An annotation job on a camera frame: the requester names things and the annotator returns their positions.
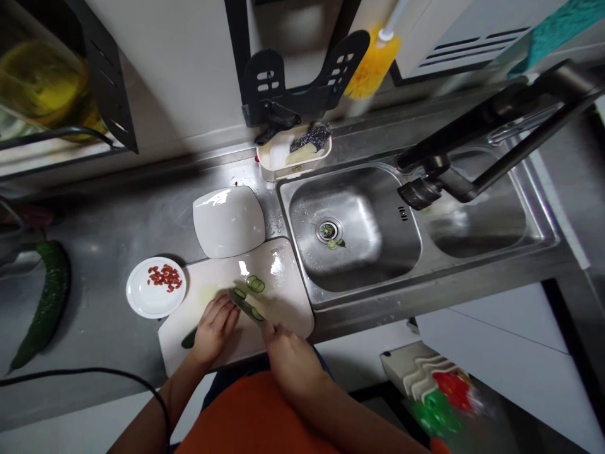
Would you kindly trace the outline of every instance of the white cutting board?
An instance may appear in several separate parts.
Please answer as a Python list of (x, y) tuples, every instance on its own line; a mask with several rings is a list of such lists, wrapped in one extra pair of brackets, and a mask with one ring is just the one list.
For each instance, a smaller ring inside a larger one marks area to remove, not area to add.
[[(313, 311), (292, 246), (285, 238), (263, 243), (237, 257), (205, 260), (189, 265), (183, 271), (187, 278), (185, 299), (158, 332), (168, 376), (176, 371), (187, 355), (189, 350), (182, 348), (181, 342), (197, 326), (210, 300), (237, 284), (241, 289), (248, 290), (247, 302), (272, 323), (282, 322), (304, 338), (313, 332)], [(262, 293), (254, 293), (246, 287), (244, 282), (252, 274), (264, 281), (265, 290)], [(244, 313), (240, 313), (238, 324), (214, 367), (263, 351), (265, 344), (259, 327)]]

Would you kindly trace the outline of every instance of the stainless steel sink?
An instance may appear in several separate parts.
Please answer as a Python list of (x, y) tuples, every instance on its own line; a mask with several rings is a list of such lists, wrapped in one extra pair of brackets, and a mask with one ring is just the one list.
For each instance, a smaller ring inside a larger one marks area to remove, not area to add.
[[(317, 286), (342, 292), (402, 276), (420, 258), (420, 235), (389, 170), (368, 164), (286, 185), (301, 265)], [(344, 247), (326, 244), (343, 240)]]
[[(450, 159), (463, 175), (475, 178), (507, 146), (472, 144)], [(470, 203), (443, 192), (428, 209), (416, 212), (396, 189), (421, 171), (403, 175), (387, 156), (278, 185), (314, 310), (369, 298), (379, 311), (389, 292), (435, 285), (439, 278), (560, 241), (529, 160)], [(346, 247), (330, 250), (331, 239), (343, 239)]]
[[(471, 148), (450, 155), (452, 166), (472, 180), (497, 159), (484, 149)], [(505, 249), (525, 239), (540, 241), (527, 228), (527, 216), (511, 175), (506, 175), (469, 203), (446, 191), (420, 212), (433, 242), (453, 257), (467, 258)]]

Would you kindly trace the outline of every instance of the sink basin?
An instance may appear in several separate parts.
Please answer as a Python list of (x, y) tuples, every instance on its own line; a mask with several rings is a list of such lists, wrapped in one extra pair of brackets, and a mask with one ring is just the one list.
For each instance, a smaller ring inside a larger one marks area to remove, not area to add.
[[(496, 162), (481, 149), (450, 154), (452, 166), (473, 180)], [(483, 255), (527, 240), (527, 217), (510, 174), (469, 203), (460, 203), (446, 191), (420, 218), (438, 248), (457, 258)]]
[[(368, 164), (280, 187), (301, 265), (317, 287), (344, 292), (402, 276), (420, 258), (418, 228), (398, 179)], [(329, 240), (345, 242), (330, 250)]]

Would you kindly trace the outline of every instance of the person's left hand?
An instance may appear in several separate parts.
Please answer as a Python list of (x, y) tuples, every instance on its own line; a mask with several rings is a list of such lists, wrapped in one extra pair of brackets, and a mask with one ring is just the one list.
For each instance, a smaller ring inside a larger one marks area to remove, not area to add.
[(227, 294), (213, 299), (197, 325), (195, 344), (191, 355), (200, 364), (207, 366), (218, 358), (235, 328), (239, 317), (239, 308), (233, 304)]

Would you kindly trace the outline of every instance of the stainless steel countertop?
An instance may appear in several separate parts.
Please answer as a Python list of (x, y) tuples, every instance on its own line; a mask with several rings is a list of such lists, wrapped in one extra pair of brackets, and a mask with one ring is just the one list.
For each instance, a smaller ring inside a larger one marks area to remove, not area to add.
[[(416, 143), (456, 118), (493, 88), (366, 115), (337, 124), (325, 166), (338, 168)], [(192, 201), (234, 185), (252, 188), (265, 214), (266, 239), (289, 238), (274, 183), (264, 181), (249, 144), (191, 155), (57, 190), (44, 201), (64, 220), (47, 230), (67, 250), (72, 288), (60, 329), (49, 348), (14, 373), (105, 366), (133, 372), (155, 386), (166, 379), (157, 331), (161, 321), (137, 316), (125, 283), (140, 261), (164, 255), (181, 265), (205, 259), (195, 237)], [(359, 301), (316, 310), (310, 340), (321, 342), (385, 323), (556, 277), (577, 268), (563, 239), (525, 255), (411, 284)], [(27, 330), (43, 279), (0, 281), (3, 346), (8, 368)], [(48, 378), (0, 390), (0, 430), (100, 404), (143, 389), (113, 376)]]

